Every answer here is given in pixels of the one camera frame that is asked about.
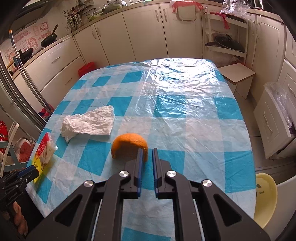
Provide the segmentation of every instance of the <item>table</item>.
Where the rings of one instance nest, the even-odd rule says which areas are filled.
[[[115,114],[110,136],[79,134],[69,143],[61,137],[66,115],[110,104]],[[149,157],[141,198],[124,201],[123,241],[174,238],[172,201],[155,198],[153,148],[173,170],[189,180],[212,180],[254,216],[255,168],[248,131],[231,90],[209,60],[154,59],[90,72],[59,104],[38,143],[46,132],[59,149],[40,182],[27,187],[44,216],[85,180],[99,182],[121,171],[124,163],[112,160],[110,149],[118,135],[128,132],[147,140]]]

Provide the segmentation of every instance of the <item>small step stool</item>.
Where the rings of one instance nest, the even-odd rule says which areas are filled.
[[[240,63],[227,65],[218,69],[226,79],[232,93],[236,91],[246,99],[255,72]]]

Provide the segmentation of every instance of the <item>plastic table cover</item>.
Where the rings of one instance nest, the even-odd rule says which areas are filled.
[[[113,105],[109,136],[78,134],[69,143],[60,128],[66,115]],[[148,143],[142,193],[125,200],[122,241],[174,240],[173,206],[155,198],[152,149],[189,180],[212,180],[249,216],[255,210],[255,168],[249,134],[238,104],[216,66],[205,59],[154,59],[92,71],[72,87],[42,131],[58,146],[40,182],[27,191],[47,216],[85,180],[108,179],[124,163],[111,145],[134,132]]]

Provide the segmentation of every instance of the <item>crumpled tissue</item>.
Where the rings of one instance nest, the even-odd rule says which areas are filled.
[[[61,135],[69,142],[77,134],[110,135],[114,122],[112,105],[103,106],[86,112],[65,116],[62,122]]]

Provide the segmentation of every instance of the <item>yellow chair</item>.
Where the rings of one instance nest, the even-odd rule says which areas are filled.
[[[273,178],[266,173],[256,174],[256,206],[254,221],[264,228],[276,208],[277,188]]]

